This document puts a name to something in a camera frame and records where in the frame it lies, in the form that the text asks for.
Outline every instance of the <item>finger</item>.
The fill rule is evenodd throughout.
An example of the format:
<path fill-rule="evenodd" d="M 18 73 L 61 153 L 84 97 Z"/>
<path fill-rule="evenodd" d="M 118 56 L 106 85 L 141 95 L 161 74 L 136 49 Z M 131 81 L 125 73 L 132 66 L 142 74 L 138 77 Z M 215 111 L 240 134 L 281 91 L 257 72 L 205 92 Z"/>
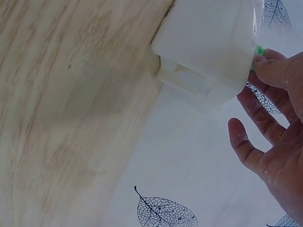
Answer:
<path fill-rule="evenodd" d="M 286 60 L 267 60 L 257 55 L 253 66 L 259 79 L 270 86 L 285 88 L 294 111 L 303 122 L 303 52 Z"/>
<path fill-rule="evenodd" d="M 284 135 L 282 136 L 281 140 L 289 140 L 295 138 L 302 132 L 303 125 L 300 122 L 299 118 L 296 118 L 285 131 Z"/>
<path fill-rule="evenodd" d="M 290 123 L 297 118 L 287 90 L 263 83 L 254 72 L 250 73 L 248 81 L 262 94 L 268 97 Z"/>
<path fill-rule="evenodd" d="M 287 59 L 287 57 L 285 57 L 283 54 L 281 54 L 277 51 L 271 50 L 271 49 L 264 50 L 264 57 L 266 59 L 274 59 L 274 60 L 286 60 Z"/>
<path fill-rule="evenodd" d="M 262 135 L 272 145 L 276 144 L 286 129 L 270 115 L 248 87 L 238 95 L 238 100 Z"/>
<path fill-rule="evenodd" d="M 233 150 L 242 164 L 260 176 L 260 160 L 264 152 L 256 149 L 248 140 L 243 124 L 236 118 L 228 122 L 229 137 Z"/>

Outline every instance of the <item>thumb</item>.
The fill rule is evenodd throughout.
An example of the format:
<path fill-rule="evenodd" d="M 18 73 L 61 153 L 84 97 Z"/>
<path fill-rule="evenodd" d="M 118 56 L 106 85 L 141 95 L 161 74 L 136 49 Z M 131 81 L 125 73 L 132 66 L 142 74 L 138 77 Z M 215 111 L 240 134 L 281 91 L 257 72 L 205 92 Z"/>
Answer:
<path fill-rule="evenodd" d="M 303 122 L 303 52 L 284 60 L 268 60 L 265 56 L 257 55 L 254 59 L 256 75 L 265 84 L 287 89 L 294 110 Z"/>

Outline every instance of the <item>fingernail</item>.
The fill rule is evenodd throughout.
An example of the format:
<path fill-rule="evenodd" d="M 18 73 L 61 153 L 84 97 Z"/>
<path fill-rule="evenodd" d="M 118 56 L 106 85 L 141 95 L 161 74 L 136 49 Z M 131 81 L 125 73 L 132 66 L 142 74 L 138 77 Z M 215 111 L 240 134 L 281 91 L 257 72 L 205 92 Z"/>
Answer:
<path fill-rule="evenodd" d="M 254 57 L 254 62 L 265 62 L 265 61 L 267 61 L 267 59 L 262 54 L 256 54 Z"/>

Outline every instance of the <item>black leaf outline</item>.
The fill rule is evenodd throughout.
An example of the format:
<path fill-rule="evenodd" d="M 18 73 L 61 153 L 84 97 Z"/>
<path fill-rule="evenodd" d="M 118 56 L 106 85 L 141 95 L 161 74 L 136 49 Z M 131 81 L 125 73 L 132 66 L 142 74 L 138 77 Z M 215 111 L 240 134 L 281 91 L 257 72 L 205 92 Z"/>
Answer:
<path fill-rule="evenodd" d="M 256 89 L 253 85 L 251 85 L 250 83 L 246 83 L 246 86 L 252 90 L 252 92 L 255 94 L 255 96 L 258 98 L 258 100 L 262 103 L 262 105 L 268 112 L 272 114 L 281 113 L 276 107 L 276 105 L 273 104 L 273 102 L 269 98 L 267 98 L 262 92 Z"/>
<path fill-rule="evenodd" d="M 160 197 L 140 196 L 137 215 L 142 227 L 198 227 L 194 213 L 174 201 Z"/>
<path fill-rule="evenodd" d="M 274 26 L 282 26 L 286 29 L 292 28 L 287 9 L 281 0 L 264 1 L 263 25 L 269 28 Z"/>
<path fill-rule="evenodd" d="M 300 227 L 298 223 L 296 223 L 293 219 L 291 219 L 288 215 L 285 215 L 281 218 L 281 220 L 275 226 L 268 227 Z"/>

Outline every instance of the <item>wood grain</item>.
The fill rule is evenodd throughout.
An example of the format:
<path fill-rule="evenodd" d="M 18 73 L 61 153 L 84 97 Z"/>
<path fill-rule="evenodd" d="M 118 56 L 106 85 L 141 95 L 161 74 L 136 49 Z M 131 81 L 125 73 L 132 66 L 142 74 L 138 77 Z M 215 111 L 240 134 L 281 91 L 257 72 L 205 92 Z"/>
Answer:
<path fill-rule="evenodd" d="M 100 226 L 160 92 L 171 3 L 0 1 L 0 226 Z"/>

